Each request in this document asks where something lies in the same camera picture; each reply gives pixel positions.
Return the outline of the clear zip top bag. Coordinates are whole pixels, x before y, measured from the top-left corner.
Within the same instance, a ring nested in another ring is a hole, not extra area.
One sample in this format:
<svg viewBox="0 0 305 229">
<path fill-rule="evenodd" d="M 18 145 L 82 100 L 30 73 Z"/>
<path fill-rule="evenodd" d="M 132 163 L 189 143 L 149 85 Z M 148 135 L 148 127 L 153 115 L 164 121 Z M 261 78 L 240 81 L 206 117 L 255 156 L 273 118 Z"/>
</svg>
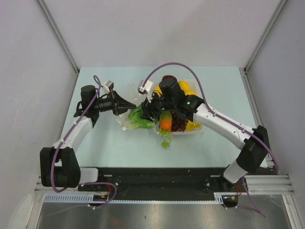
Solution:
<svg viewBox="0 0 305 229">
<path fill-rule="evenodd" d="M 122 97 L 133 104 L 123 114 L 116 116 L 117 122 L 121 125 L 123 131 L 135 129 L 153 129 L 156 126 L 155 121 L 149 121 L 141 118 L 143 109 L 141 103 L 145 101 L 146 95 L 137 91 L 137 85 L 130 83 L 123 90 Z"/>
</svg>

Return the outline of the green toy lettuce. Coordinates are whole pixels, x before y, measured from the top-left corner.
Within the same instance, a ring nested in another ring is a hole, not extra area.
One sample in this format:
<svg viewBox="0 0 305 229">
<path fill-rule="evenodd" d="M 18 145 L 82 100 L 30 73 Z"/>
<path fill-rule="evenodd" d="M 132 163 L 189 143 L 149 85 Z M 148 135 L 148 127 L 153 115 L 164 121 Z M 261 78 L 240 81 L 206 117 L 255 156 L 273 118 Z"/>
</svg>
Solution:
<svg viewBox="0 0 305 229">
<path fill-rule="evenodd" d="M 156 123 L 141 118 L 143 110 L 141 106 L 137 106 L 132 109 L 127 116 L 126 128 L 129 130 L 133 129 L 152 129 L 155 127 Z"/>
</svg>

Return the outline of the yellow toy pear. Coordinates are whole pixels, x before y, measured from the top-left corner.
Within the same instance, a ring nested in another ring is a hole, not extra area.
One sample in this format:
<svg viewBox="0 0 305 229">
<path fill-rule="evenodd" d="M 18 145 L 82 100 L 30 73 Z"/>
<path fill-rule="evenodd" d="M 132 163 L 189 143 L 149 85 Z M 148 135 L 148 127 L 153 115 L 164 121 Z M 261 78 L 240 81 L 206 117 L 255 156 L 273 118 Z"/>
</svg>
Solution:
<svg viewBox="0 0 305 229">
<path fill-rule="evenodd" d="M 154 93 L 156 93 L 158 96 L 162 96 L 162 91 L 159 86 L 154 88 Z"/>
</svg>

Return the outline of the dark red toy apple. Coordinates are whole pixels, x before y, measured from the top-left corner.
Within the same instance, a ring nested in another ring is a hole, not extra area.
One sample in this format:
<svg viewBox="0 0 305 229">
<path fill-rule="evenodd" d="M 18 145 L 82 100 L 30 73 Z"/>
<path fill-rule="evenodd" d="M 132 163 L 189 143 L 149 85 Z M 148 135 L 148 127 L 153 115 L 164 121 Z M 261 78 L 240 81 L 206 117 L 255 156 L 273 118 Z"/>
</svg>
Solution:
<svg viewBox="0 0 305 229">
<path fill-rule="evenodd" d="M 165 81 L 167 79 L 173 79 L 174 81 L 177 81 L 176 77 L 174 77 L 173 75 L 165 75 L 162 77 L 162 81 Z"/>
</svg>

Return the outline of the green orange toy mango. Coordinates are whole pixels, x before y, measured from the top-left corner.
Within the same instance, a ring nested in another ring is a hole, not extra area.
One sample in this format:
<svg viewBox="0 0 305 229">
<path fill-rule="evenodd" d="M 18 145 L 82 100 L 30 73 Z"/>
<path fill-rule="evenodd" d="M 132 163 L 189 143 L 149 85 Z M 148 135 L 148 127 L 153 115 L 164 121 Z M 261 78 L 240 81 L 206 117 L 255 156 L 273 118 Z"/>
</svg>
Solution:
<svg viewBox="0 0 305 229">
<path fill-rule="evenodd" d="M 172 113 L 164 111 L 160 115 L 159 125 L 162 130 L 171 130 L 172 127 Z"/>
</svg>

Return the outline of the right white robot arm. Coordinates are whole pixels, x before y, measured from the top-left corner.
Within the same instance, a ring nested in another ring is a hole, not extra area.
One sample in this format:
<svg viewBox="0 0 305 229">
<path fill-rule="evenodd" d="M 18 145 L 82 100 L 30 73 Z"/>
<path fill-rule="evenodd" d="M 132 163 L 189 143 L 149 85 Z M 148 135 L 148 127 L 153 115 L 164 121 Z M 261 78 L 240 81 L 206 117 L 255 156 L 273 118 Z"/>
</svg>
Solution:
<svg viewBox="0 0 305 229">
<path fill-rule="evenodd" d="M 263 126 L 251 128 L 235 122 L 213 110 L 203 98 L 186 95 L 172 78 L 160 82 L 159 87 L 161 95 L 157 94 L 152 82 L 140 82 L 138 92 L 147 95 L 141 104 L 143 119 L 160 120 L 162 112 L 174 111 L 180 119 L 204 125 L 240 149 L 237 159 L 220 175 L 219 185 L 224 191 L 232 191 L 241 177 L 258 170 L 269 151 L 268 133 Z"/>
</svg>

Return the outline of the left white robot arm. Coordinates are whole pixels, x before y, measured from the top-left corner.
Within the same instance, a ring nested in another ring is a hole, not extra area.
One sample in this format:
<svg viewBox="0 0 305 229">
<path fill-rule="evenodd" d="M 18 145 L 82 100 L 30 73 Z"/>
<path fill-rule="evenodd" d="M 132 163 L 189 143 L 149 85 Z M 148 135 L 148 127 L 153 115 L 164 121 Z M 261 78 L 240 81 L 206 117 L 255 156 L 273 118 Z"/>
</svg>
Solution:
<svg viewBox="0 0 305 229">
<path fill-rule="evenodd" d="M 40 151 L 41 183 L 44 187 L 52 187 L 55 192 L 84 183 L 96 191 L 104 188 L 105 178 L 96 168 L 80 167 L 76 152 L 101 112 L 112 111 L 114 115 L 121 115 L 136 107 L 120 97 L 112 85 L 106 88 L 106 92 L 100 96 L 99 89 L 93 85 L 81 88 L 81 101 L 77 104 L 72 127 L 53 146 Z"/>
</svg>

